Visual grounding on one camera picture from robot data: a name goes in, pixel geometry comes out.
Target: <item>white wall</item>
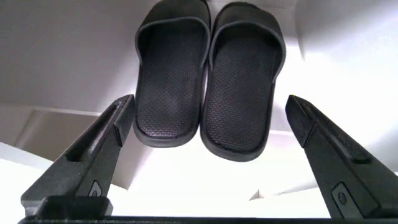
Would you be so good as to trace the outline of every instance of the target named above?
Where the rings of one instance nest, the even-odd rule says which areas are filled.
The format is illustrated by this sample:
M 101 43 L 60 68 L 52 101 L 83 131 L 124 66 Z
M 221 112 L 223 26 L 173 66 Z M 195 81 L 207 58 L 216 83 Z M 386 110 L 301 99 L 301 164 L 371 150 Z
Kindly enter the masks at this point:
M 295 18 L 305 70 L 292 93 L 398 171 L 397 1 L 300 0 Z

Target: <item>textured footbed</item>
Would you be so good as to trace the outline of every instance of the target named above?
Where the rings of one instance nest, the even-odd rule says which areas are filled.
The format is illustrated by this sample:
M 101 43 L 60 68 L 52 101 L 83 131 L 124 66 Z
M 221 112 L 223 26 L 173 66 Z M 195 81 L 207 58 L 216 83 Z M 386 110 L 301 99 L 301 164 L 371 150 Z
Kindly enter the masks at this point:
M 198 126 L 206 30 L 198 21 L 182 20 L 146 32 L 137 87 L 139 138 L 149 146 L 178 146 L 189 141 Z
M 233 161 L 250 161 L 263 150 L 282 60 L 275 37 L 252 24 L 221 32 L 210 71 L 202 139 L 207 148 Z

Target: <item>black slide sandal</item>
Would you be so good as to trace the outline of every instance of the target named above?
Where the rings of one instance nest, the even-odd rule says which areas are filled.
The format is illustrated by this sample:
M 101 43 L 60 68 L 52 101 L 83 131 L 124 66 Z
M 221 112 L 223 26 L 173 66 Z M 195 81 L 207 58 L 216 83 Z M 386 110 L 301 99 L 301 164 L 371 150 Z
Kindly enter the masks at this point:
M 140 71 L 133 127 L 145 145 L 177 147 L 194 137 L 210 22 L 204 0 L 162 0 L 137 31 Z
M 201 138 L 217 156 L 251 161 L 269 134 L 286 55 L 282 32 L 273 15 L 245 2 L 225 6 L 213 32 Z

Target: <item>white surface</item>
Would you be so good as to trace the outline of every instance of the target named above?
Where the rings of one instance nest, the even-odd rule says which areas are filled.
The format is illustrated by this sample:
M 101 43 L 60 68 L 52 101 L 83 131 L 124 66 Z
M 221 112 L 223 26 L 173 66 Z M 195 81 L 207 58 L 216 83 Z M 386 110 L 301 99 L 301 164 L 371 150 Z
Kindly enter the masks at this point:
M 99 113 L 120 96 L 135 93 L 139 62 L 134 34 L 155 2 L 3 1 L 0 103 Z M 213 19 L 227 2 L 209 2 Z M 287 43 L 271 129 L 288 131 L 284 106 L 290 77 L 302 63 L 292 22 L 297 1 L 251 2 L 276 16 Z
M 31 154 L 24 153 L 24 156 L 32 157 Z M 113 215 L 273 218 L 329 217 L 325 203 L 317 189 L 281 196 L 268 195 L 264 199 L 249 201 L 250 195 L 246 197 L 245 191 L 237 189 L 242 185 L 247 185 L 248 183 L 245 184 L 243 182 L 250 179 L 250 177 L 247 179 L 237 177 L 240 180 L 232 180 L 232 174 L 228 173 L 230 170 L 221 168 L 219 172 L 214 170 L 216 172 L 212 177 L 214 182 L 208 182 L 207 187 L 201 189 L 199 187 L 200 184 L 195 185 L 195 183 L 189 180 L 185 182 L 181 180 L 184 180 L 184 176 L 188 174 L 192 176 L 199 175 L 199 179 L 206 178 L 198 174 L 198 172 L 193 171 L 193 169 L 197 171 L 200 168 L 206 169 L 203 167 L 203 164 L 201 167 L 197 166 L 197 164 L 192 164 L 191 166 L 187 166 L 186 170 L 174 170 L 179 163 L 178 159 L 174 159 L 174 161 L 171 161 L 174 164 L 159 164 L 156 168 L 152 167 L 151 164 L 159 162 L 159 157 L 162 155 L 160 153 L 157 156 L 153 156 L 153 159 L 150 159 L 152 162 L 148 162 L 144 168 L 146 171 L 143 172 L 153 172 L 153 176 L 150 178 L 152 180 L 138 180 L 136 182 L 137 186 L 128 191 L 111 185 L 108 198 L 114 206 Z M 203 157 L 204 155 L 193 153 L 192 156 Z M 211 165 L 212 161 L 220 159 L 211 156 L 207 156 L 207 158 L 208 165 Z M 7 220 L 5 223 L 17 223 L 24 217 L 24 209 L 20 204 L 21 195 L 51 164 L 51 162 L 45 159 L 39 162 L 42 163 L 43 167 L 38 169 L 22 165 L 19 162 L 0 159 L 0 169 L 8 170 L 8 172 L 0 173 L 0 179 L 2 179 L 3 183 L 7 183 L 0 185 L 0 197 L 7 202 L 0 205 L 0 211 L 7 211 L 1 214 L 3 221 L 4 219 Z M 219 164 L 222 166 L 227 163 L 229 162 L 224 161 L 224 163 L 221 162 Z M 238 166 L 244 166 L 242 163 L 235 164 L 237 166 L 232 168 L 232 171 L 236 170 Z M 159 169 L 161 168 L 164 170 L 163 173 L 159 173 Z M 232 186 L 225 188 L 225 190 L 221 189 L 222 185 L 225 187 L 227 184 L 232 184 Z
M 305 72 L 291 93 L 398 171 L 397 1 L 300 0 L 295 18 Z

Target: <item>slide sandal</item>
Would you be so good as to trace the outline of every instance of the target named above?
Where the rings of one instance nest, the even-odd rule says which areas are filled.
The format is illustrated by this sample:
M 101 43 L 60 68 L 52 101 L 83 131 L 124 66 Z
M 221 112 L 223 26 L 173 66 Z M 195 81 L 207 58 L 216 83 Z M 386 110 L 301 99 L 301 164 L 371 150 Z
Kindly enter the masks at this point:
M 218 14 L 209 54 L 201 138 L 232 161 L 257 158 L 267 142 L 275 80 L 285 61 L 275 17 L 245 2 Z
M 145 145 L 177 147 L 195 135 L 210 21 L 204 0 L 163 0 L 137 31 L 140 70 L 133 127 Z

